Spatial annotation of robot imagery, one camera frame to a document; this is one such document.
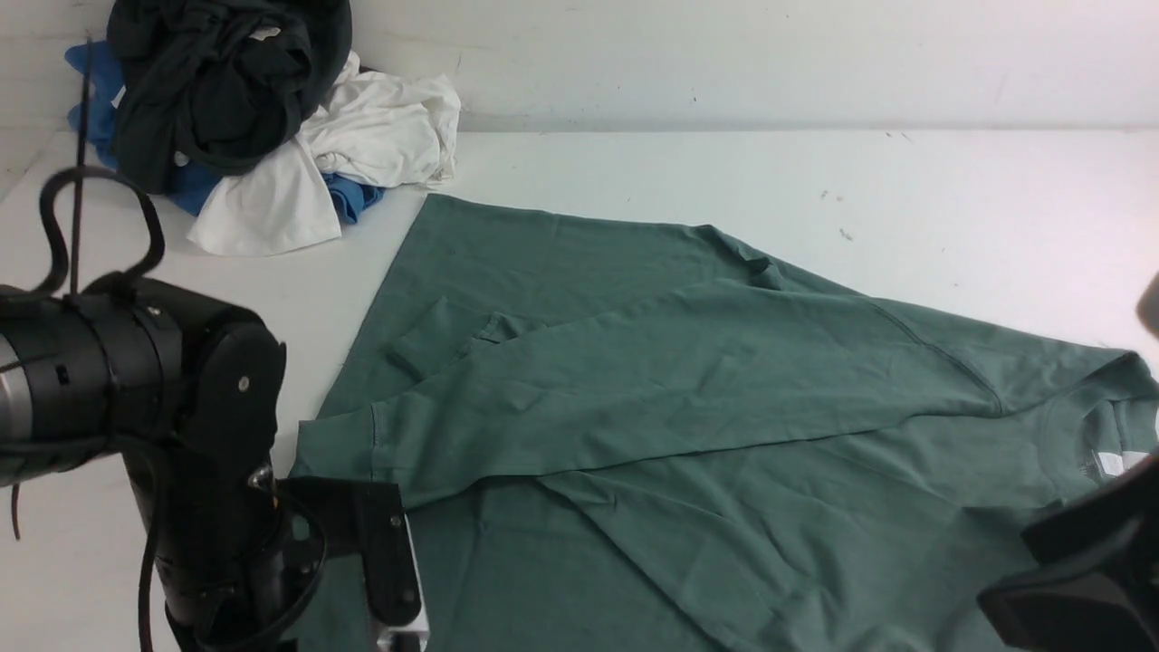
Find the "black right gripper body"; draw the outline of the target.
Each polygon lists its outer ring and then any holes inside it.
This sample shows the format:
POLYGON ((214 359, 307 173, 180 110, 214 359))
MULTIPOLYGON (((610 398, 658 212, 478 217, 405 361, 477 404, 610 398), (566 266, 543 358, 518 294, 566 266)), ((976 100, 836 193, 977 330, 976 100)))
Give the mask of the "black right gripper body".
POLYGON ((1027 651, 1158 649, 1156 455, 1021 537, 1038 565, 977 598, 1003 643, 1027 651))

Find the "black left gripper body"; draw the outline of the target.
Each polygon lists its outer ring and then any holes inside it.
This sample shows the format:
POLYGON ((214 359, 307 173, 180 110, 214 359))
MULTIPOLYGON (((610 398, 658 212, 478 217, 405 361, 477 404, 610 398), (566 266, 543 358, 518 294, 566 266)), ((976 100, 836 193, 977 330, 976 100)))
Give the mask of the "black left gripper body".
POLYGON ((127 470, 146 543, 137 589, 139 647, 153 645, 150 589, 183 651, 293 651, 293 615, 279 545, 285 520, 271 495, 250 485, 270 463, 267 445, 195 450, 126 444, 127 470))

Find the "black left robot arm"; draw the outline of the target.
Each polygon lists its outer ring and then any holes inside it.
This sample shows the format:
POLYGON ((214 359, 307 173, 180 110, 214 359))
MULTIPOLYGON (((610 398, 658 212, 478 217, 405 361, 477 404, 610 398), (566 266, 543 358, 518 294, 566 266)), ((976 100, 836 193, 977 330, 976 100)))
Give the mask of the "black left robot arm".
POLYGON ((272 478, 285 367, 255 313, 153 278, 3 288, 3 486, 121 456, 148 533, 145 651, 153 580, 183 651, 286 649, 309 586, 272 478))

